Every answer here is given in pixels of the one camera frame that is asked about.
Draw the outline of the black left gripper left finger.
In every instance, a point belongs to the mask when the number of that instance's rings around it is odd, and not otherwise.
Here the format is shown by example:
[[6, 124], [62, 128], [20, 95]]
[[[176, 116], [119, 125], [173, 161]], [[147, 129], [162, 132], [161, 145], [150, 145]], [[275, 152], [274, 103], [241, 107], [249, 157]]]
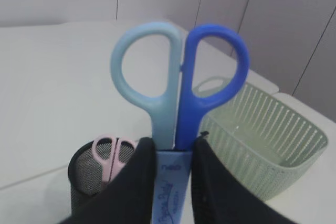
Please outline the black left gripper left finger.
[[155, 176], [154, 142], [143, 137], [116, 178], [62, 223], [150, 223]]

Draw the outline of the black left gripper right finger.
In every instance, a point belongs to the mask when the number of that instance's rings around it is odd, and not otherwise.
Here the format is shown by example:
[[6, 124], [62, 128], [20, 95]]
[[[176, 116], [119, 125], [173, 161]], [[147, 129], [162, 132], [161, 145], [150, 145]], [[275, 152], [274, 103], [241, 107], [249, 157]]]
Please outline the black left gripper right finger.
[[220, 162], [200, 133], [193, 148], [191, 198], [195, 223], [288, 223], [247, 190]]

